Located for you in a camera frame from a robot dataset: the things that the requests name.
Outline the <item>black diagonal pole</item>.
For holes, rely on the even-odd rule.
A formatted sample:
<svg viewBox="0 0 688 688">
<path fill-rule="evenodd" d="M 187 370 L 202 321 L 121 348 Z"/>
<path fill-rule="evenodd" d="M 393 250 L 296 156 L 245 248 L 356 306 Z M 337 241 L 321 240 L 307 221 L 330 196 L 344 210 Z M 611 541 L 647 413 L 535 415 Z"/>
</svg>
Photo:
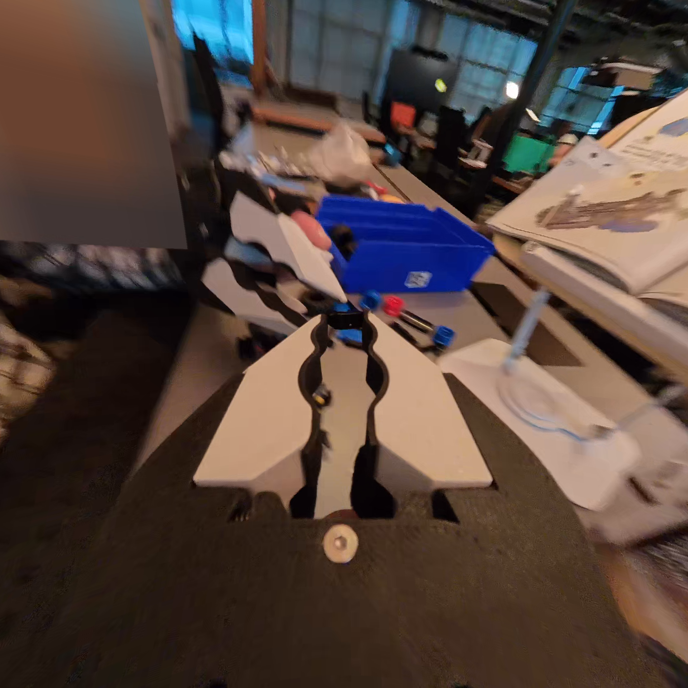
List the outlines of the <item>black diagonal pole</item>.
<svg viewBox="0 0 688 688">
<path fill-rule="evenodd" d="M 466 198 L 464 214 L 475 219 L 493 176 L 501 168 L 502 160 L 511 140 L 520 126 L 522 116 L 538 88 L 544 71 L 551 61 L 556 47 L 577 5 L 576 1 L 557 1 L 555 11 L 548 26 L 538 42 L 535 55 L 520 87 L 520 92 L 501 126 L 494 142 L 493 150 L 486 161 L 486 167 L 472 181 Z"/>
</svg>

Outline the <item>large clear plastic bag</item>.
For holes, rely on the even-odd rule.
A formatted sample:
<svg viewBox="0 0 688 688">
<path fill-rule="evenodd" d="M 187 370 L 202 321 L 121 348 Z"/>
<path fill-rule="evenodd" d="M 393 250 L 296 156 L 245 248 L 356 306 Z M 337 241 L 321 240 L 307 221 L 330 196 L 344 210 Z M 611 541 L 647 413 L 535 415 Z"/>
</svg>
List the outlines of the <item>large clear plastic bag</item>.
<svg viewBox="0 0 688 688">
<path fill-rule="evenodd" d="M 344 121 L 313 145 L 307 161 L 317 177 L 340 186 L 366 182 L 373 168 L 368 143 Z"/>
</svg>

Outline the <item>printed task instruction sheet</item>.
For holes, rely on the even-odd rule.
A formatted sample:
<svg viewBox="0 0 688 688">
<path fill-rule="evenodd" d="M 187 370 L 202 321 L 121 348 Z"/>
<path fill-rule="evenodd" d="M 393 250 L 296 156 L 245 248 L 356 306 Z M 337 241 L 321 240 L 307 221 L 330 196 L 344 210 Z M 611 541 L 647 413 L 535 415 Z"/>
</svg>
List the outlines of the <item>printed task instruction sheet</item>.
<svg viewBox="0 0 688 688">
<path fill-rule="evenodd" d="M 657 108 L 632 116 L 603 142 L 635 171 L 686 171 L 687 90 Z"/>
</svg>

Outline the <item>grey side table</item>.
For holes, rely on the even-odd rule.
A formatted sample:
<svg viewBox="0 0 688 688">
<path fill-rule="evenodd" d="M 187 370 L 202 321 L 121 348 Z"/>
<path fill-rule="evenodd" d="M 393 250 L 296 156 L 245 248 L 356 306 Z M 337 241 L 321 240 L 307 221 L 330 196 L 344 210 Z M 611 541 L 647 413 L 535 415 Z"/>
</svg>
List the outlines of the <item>grey side table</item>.
<svg viewBox="0 0 688 688">
<path fill-rule="evenodd" d="M 300 158 L 320 141 L 322 133 L 292 130 L 265 123 L 249 122 L 245 124 L 233 139 L 230 150 L 237 153 L 255 153 L 257 151 L 276 154 L 285 149 L 290 158 Z M 383 150 L 371 149 L 371 180 L 380 186 L 387 187 L 393 195 L 414 204 L 423 204 L 429 209 L 440 208 L 459 219 L 472 229 L 477 226 L 439 194 L 421 182 L 405 167 L 391 167 L 383 163 Z"/>
</svg>

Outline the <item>white book stand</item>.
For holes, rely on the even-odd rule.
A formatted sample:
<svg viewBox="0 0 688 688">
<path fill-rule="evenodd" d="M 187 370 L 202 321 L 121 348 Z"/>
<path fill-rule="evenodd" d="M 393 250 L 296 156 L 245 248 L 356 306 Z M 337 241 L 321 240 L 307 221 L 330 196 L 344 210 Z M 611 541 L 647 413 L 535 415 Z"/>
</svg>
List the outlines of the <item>white book stand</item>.
<svg viewBox="0 0 688 688">
<path fill-rule="evenodd" d="M 507 236 L 492 233 L 494 238 Z M 462 379 L 520 436 L 571 502 L 600 511 L 623 479 L 630 477 L 641 456 L 628 426 L 673 399 L 674 394 L 667 391 L 623 419 L 610 421 L 525 358 L 526 346 L 550 296 L 547 287 L 562 290 L 579 310 L 592 308 L 608 329 L 616 327 L 629 334 L 649 347 L 655 358 L 670 358 L 675 365 L 669 370 L 683 370 L 681 393 L 687 390 L 687 268 L 664 279 L 648 295 L 635 296 L 568 255 L 507 237 L 517 240 L 522 268 L 543 277 L 544 288 L 536 292 L 510 349 L 483 340 L 445 357 L 441 367 Z"/>
</svg>

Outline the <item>green background panel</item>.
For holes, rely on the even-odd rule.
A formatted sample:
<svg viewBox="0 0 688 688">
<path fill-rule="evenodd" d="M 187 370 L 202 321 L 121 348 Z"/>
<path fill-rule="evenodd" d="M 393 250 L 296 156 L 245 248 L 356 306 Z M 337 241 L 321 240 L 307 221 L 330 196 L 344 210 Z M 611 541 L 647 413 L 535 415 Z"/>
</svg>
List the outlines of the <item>green background panel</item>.
<svg viewBox="0 0 688 688">
<path fill-rule="evenodd" d="M 546 172 L 555 150 L 556 144 L 517 134 L 503 157 L 503 168 L 509 173 Z"/>
</svg>

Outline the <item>blue storage bin with tag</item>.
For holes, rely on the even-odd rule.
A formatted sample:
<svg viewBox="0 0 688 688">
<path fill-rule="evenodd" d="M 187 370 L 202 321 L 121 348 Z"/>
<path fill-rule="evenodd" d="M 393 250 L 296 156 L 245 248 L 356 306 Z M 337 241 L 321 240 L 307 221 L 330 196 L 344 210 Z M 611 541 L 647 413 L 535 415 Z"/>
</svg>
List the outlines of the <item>blue storage bin with tag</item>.
<svg viewBox="0 0 688 688">
<path fill-rule="evenodd" d="M 327 195 L 316 219 L 332 241 L 334 274 L 350 294 L 461 292 L 495 253 L 463 221 L 422 204 Z"/>
</svg>

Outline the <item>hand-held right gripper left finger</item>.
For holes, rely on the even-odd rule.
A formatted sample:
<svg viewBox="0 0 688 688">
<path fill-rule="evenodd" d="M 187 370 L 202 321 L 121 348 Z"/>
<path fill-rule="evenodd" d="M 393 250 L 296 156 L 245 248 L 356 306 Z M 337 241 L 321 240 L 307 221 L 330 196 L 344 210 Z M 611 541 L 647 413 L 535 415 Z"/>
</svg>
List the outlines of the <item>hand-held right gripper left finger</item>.
<svg viewBox="0 0 688 688">
<path fill-rule="evenodd" d="M 249 366 L 195 471 L 198 487 L 276 494 L 289 512 L 314 512 L 322 460 L 313 398 L 328 346 L 316 316 Z"/>
</svg>

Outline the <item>white instruction booklet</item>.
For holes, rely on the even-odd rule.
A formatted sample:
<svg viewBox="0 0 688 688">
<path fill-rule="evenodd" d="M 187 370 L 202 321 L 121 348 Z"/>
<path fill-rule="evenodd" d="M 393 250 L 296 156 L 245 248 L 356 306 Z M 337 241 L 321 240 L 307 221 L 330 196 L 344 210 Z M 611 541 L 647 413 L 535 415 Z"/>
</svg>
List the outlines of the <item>white instruction booklet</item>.
<svg viewBox="0 0 688 688">
<path fill-rule="evenodd" d="M 634 162 L 585 137 L 486 224 L 648 295 L 687 267 L 687 170 L 644 171 Z"/>
</svg>

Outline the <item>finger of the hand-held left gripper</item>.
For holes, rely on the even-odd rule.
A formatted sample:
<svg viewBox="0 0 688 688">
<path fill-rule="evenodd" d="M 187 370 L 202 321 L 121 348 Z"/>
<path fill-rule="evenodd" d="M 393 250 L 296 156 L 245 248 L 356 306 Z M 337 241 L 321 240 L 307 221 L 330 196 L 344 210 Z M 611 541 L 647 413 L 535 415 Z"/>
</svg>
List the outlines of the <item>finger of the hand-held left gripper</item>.
<svg viewBox="0 0 688 688">
<path fill-rule="evenodd" d="M 348 300 L 329 261 L 294 219 L 236 193 L 230 205 L 230 224 L 239 242 L 262 249 L 272 263 L 290 269 L 300 282 L 338 302 Z"/>
<path fill-rule="evenodd" d="M 293 310 L 275 291 L 262 287 L 243 263 L 215 259 L 206 265 L 202 283 L 236 317 L 253 325 L 291 334 L 307 322 L 306 316 Z"/>
</svg>

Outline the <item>crumpled white wrapper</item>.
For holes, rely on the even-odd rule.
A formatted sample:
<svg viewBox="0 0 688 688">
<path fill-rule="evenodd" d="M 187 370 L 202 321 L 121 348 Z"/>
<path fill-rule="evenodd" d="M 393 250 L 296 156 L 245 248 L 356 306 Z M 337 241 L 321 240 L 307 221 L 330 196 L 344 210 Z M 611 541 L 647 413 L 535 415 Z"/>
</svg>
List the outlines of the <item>crumpled white wrapper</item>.
<svg viewBox="0 0 688 688">
<path fill-rule="evenodd" d="M 321 178 L 315 170 L 302 158 L 293 159 L 281 147 L 276 153 L 250 151 L 248 153 L 236 150 L 223 150 L 218 155 L 222 168 L 231 171 L 250 173 L 254 177 L 279 177 L 287 180 L 315 182 Z"/>
</svg>

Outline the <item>grey desk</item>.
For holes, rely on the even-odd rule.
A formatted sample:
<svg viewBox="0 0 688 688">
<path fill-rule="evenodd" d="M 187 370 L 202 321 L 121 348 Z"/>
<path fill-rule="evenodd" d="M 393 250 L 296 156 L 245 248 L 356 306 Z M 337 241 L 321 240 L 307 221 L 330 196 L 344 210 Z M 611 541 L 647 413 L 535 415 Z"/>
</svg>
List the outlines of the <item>grey desk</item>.
<svg viewBox="0 0 688 688">
<path fill-rule="evenodd" d="M 480 308 L 470 305 L 469 297 L 468 291 L 411 296 L 408 306 L 425 319 L 454 329 L 456 338 L 452 349 L 458 349 L 477 342 L 467 343 L 472 338 L 469 325 L 481 326 Z M 245 363 L 236 356 L 235 340 L 244 334 L 244 323 L 231 315 L 205 305 L 196 308 L 135 468 L 140 467 L 230 377 L 243 372 Z M 330 436 L 331 450 L 327 450 L 323 458 L 316 517 L 350 507 L 354 459 L 364 439 L 365 422 L 358 412 L 365 401 L 372 400 L 364 381 L 366 360 L 362 352 L 336 345 L 322 361 L 325 383 L 334 394 L 334 406 L 328 409 L 323 424 Z M 650 409 L 628 426 L 628 431 L 641 447 L 641 469 L 655 469 L 657 463 L 665 460 L 687 459 L 687 430 L 664 409 Z M 578 507 L 575 510 L 586 528 L 603 540 L 620 545 L 653 537 L 687 523 L 686 508 L 647 503 L 626 483 L 605 511 L 588 512 Z"/>
</svg>

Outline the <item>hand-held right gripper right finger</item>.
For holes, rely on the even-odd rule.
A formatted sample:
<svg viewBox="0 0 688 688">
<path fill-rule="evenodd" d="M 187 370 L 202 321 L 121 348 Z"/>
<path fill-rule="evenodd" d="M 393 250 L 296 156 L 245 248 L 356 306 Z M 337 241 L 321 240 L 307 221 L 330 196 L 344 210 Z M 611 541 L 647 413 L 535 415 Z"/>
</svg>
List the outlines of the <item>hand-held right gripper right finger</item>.
<svg viewBox="0 0 688 688">
<path fill-rule="evenodd" d="M 352 476 L 355 512 L 396 512 L 413 493 L 489 488 L 493 476 L 437 363 L 361 313 L 374 398 Z"/>
</svg>

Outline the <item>person's left hand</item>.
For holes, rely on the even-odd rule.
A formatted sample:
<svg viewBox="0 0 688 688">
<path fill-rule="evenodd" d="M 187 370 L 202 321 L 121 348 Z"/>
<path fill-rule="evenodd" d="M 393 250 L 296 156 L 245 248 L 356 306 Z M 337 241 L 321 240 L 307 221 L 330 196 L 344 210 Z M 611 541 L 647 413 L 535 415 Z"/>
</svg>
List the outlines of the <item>person's left hand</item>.
<svg viewBox="0 0 688 688">
<path fill-rule="evenodd" d="M 314 216 L 308 212 L 297 210 L 291 213 L 290 218 L 316 248 L 325 252 L 331 250 L 331 238 Z"/>
</svg>

